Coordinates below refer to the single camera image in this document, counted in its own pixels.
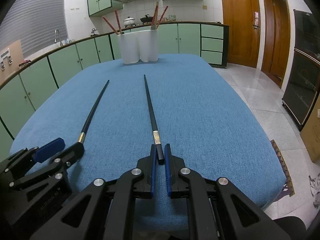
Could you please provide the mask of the black chopstick gold band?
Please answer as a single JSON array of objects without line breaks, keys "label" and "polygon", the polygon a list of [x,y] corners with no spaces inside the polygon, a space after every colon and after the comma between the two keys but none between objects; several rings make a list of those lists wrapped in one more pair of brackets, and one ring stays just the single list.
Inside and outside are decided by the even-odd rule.
[{"label": "black chopstick gold band", "polygon": [[151,121],[152,136],[153,136],[154,144],[156,146],[157,159],[158,159],[159,165],[164,165],[165,158],[162,150],[161,139],[159,136],[155,114],[153,111],[153,106],[152,106],[152,101],[151,101],[151,96],[149,92],[146,75],[144,75],[144,85],[145,85],[145,92],[146,92],[146,98],[148,102],[148,109],[149,109],[149,115],[150,115],[150,121]]}]

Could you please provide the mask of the green lower kitchen cabinets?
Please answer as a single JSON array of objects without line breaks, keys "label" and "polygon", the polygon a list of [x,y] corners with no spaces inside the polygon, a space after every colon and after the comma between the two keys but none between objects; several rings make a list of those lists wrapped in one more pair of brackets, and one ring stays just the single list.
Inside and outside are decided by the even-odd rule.
[{"label": "green lower kitchen cabinets", "polygon": [[[227,66],[229,27],[221,23],[171,22],[158,28],[160,54],[195,54],[213,67]],[[108,33],[84,38],[25,64],[1,83],[1,159],[33,113],[64,83],[94,64],[121,58]]]}]

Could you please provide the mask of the cardboard board with clips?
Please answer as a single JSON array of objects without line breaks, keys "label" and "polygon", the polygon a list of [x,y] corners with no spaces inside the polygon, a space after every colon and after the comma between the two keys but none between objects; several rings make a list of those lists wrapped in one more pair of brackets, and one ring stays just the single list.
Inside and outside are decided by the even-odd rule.
[{"label": "cardboard board with clips", "polygon": [[0,82],[4,83],[12,74],[19,70],[24,61],[21,41],[17,40],[1,50]]}]

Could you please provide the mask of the blue tablecloth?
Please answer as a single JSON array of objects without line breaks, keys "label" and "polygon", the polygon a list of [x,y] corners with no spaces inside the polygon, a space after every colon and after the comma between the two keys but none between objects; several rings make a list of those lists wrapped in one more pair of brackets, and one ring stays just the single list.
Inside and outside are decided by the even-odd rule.
[{"label": "blue tablecloth", "polygon": [[151,100],[162,144],[203,178],[225,177],[261,209],[285,175],[263,128],[235,90],[202,58],[161,55],[157,62],[96,64],[62,85],[25,123],[10,153],[60,137],[74,144],[93,104],[83,157],[68,170],[74,192],[96,178],[119,178],[149,155]]}]

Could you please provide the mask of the sink faucet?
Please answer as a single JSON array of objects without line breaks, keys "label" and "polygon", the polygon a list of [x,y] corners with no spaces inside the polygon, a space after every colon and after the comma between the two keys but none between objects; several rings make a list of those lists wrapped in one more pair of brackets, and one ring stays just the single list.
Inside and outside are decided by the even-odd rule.
[{"label": "sink faucet", "polygon": [[59,29],[55,29],[55,37],[54,37],[54,43],[59,44],[61,47],[63,46],[61,35]]}]

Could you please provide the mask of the cardboard box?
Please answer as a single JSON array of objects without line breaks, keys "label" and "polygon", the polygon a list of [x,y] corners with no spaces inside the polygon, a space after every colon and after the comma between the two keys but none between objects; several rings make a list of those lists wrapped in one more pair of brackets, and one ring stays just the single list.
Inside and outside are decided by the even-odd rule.
[{"label": "cardboard box", "polygon": [[303,127],[300,136],[309,157],[313,163],[319,161],[320,158],[320,118],[319,118],[319,98],[317,99],[313,110]]}]

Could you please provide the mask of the white twin utensil holder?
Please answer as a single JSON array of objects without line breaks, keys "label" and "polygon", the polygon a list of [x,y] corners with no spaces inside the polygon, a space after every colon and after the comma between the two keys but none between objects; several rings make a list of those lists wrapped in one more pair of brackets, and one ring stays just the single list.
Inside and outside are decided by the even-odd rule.
[{"label": "white twin utensil holder", "polygon": [[157,30],[120,34],[118,45],[123,64],[156,62],[159,59]]}]

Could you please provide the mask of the grey window blind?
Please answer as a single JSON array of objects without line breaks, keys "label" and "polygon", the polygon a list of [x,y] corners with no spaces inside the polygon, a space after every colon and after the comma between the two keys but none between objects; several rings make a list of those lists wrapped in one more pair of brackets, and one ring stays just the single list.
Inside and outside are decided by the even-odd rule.
[{"label": "grey window blind", "polygon": [[23,56],[68,38],[64,0],[16,0],[1,23],[1,48],[20,40]]}]

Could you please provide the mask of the red chopstick in holder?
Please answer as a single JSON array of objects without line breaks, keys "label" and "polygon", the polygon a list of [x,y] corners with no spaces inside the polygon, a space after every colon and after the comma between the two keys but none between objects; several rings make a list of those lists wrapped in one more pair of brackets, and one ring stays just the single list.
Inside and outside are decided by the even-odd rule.
[{"label": "red chopstick in holder", "polygon": [[159,1],[156,2],[156,7],[155,7],[155,11],[152,18],[152,23],[151,23],[151,30],[155,30],[155,26],[157,22],[157,14],[158,14],[158,5],[159,5]]},{"label": "red chopstick in holder", "polygon": [[116,34],[119,35],[119,33],[117,32],[117,30],[115,29],[115,27],[106,19],[106,17],[102,17],[103,20],[107,23],[107,25],[112,29],[112,31]]},{"label": "red chopstick in holder", "polygon": [[163,18],[164,18],[164,15],[165,15],[165,13],[167,12],[168,7],[169,7],[169,6],[167,5],[167,6],[165,7],[163,13],[161,14],[161,17],[160,17],[159,21],[158,21],[157,24],[156,24],[155,30],[157,30],[157,29],[159,28],[159,25],[160,25],[160,23],[162,22],[162,20],[163,20]]},{"label": "red chopstick in holder", "polygon": [[119,20],[119,16],[118,16],[117,10],[115,10],[114,13],[115,13],[116,20],[117,20],[117,25],[118,25],[119,34],[121,35],[121,34],[122,34],[122,31],[121,31],[121,25],[120,25],[120,20]]}]

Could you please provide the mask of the white cooking pot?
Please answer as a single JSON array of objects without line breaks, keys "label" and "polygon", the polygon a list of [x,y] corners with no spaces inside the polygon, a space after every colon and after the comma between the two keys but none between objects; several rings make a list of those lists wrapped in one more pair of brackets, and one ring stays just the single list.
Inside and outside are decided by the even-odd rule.
[{"label": "white cooking pot", "polygon": [[136,26],[136,20],[134,18],[128,16],[124,20],[124,26],[125,26],[125,28],[134,27],[134,26]]}]

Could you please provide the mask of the black glass cabinet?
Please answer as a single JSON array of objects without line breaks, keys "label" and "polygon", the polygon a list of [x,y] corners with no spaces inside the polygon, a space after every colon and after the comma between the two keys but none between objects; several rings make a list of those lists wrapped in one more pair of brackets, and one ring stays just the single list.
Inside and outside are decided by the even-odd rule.
[{"label": "black glass cabinet", "polygon": [[282,104],[302,130],[319,96],[319,24],[309,12],[295,10],[294,15],[293,64]]}]

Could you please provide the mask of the black wok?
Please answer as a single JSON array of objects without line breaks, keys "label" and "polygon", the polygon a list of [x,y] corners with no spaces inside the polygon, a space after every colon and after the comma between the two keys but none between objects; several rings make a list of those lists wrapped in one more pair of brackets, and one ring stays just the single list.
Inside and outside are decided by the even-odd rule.
[{"label": "black wok", "polygon": [[145,24],[151,24],[153,21],[153,17],[149,14],[145,15],[143,18],[140,18],[140,21],[143,25]]}]

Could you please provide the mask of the wooden door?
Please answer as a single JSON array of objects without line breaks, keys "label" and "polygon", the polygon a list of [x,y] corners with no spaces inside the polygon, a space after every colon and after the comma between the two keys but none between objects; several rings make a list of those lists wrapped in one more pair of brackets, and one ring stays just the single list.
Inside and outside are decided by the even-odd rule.
[{"label": "wooden door", "polygon": [[261,70],[281,87],[290,49],[290,15],[287,0],[264,0],[265,46]]},{"label": "wooden door", "polygon": [[229,26],[228,62],[257,67],[260,44],[259,0],[222,0],[223,23]]}]

